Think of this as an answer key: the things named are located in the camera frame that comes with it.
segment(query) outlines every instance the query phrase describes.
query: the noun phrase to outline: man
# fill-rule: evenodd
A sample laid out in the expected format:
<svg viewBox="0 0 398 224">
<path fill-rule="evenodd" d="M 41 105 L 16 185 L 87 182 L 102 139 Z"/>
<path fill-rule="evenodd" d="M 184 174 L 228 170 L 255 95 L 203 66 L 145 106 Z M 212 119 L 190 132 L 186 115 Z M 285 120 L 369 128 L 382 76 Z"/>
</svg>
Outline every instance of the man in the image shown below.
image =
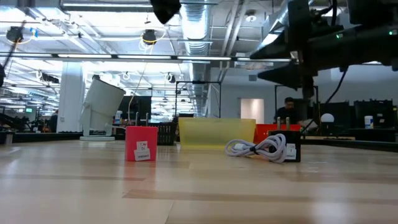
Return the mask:
<svg viewBox="0 0 398 224">
<path fill-rule="evenodd" d="M 282 124 L 286 123 L 286 118 L 290 119 L 291 124 L 301 124 L 301 122 L 299 121 L 299 114 L 294 109 L 293 98 L 287 97 L 285 99 L 285 106 L 277 110 L 274 117 L 274 123 L 277 122 L 278 117 L 280 117 L 280 123 Z"/>
</svg>

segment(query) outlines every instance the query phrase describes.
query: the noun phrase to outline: black power adapter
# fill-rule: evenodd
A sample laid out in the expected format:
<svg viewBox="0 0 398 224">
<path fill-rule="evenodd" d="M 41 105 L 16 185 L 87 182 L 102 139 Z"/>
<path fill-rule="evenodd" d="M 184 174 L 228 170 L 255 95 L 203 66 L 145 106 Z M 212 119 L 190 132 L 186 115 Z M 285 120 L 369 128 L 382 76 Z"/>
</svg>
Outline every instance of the black power adapter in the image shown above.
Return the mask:
<svg viewBox="0 0 398 224">
<path fill-rule="evenodd" d="M 284 162 L 301 162 L 301 135 L 300 131 L 290 130 L 289 118 L 286 118 L 286 130 L 280 129 L 280 118 L 277 118 L 278 130 L 269 131 L 269 135 L 283 134 L 286 138 L 287 155 Z M 274 152 L 276 149 L 269 148 L 269 152 Z"/>
</svg>

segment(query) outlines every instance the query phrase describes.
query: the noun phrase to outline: person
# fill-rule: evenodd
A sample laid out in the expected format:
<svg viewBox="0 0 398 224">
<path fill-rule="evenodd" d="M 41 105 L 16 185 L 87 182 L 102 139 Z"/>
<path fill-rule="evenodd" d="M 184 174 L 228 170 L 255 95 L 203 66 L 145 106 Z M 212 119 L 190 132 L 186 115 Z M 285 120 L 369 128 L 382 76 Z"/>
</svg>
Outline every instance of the person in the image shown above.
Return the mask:
<svg viewBox="0 0 398 224">
<path fill-rule="evenodd" d="M 299 120 L 299 114 L 297 111 L 294 109 L 294 101 L 293 98 L 287 97 L 285 99 L 285 106 L 279 108 L 276 111 L 275 117 L 274 117 L 274 123 L 277 122 L 277 118 L 280 117 L 280 123 L 285 124 L 286 123 L 286 118 L 290 119 L 291 124 L 301 124 Z"/>
<path fill-rule="evenodd" d="M 49 126 L 52 133 L 57 132 L 57 123 L 58 123 L 58 110 L 55 111 L 55 114 L 51 115 Z"/>
</svg>

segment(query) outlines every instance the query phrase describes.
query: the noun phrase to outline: green light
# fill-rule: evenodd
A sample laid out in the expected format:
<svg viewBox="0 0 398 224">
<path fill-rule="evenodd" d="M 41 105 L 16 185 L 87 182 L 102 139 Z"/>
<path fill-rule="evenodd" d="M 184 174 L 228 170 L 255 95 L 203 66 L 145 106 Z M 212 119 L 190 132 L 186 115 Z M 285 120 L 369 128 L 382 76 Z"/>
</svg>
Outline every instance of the green light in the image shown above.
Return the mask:
<svg viewBox="0 0 398 224">
<path fill-rule="evenodd" d="M 388 32 L 389 35 L 397 35 L 398 34 L 398 30 L 390 30 Z"/>
</svg>

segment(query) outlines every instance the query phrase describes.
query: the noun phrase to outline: white lamp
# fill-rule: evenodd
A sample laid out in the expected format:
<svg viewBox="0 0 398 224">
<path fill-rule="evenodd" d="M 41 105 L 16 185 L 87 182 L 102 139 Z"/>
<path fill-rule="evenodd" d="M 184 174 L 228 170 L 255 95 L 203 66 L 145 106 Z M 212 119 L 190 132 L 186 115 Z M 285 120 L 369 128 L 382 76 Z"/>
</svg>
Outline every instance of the white lamp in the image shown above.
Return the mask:
<svg viewBox="0 0 398 224">
<path fill-rule="evenodd" d="M 101 80 L 93 79 L 83 103 L 79 122 L 83 125 L 83 141 L 114 141 L 113 116 L 126 92 Z M 106 131 L 105 136 L 90 136 L 90 129 Z"/>
<path fill-rule="evenodd" d="M 325 113 L 321 116 L 322 123 L 334 123 L 335 117 L 330 113 Z"/>
</svg>

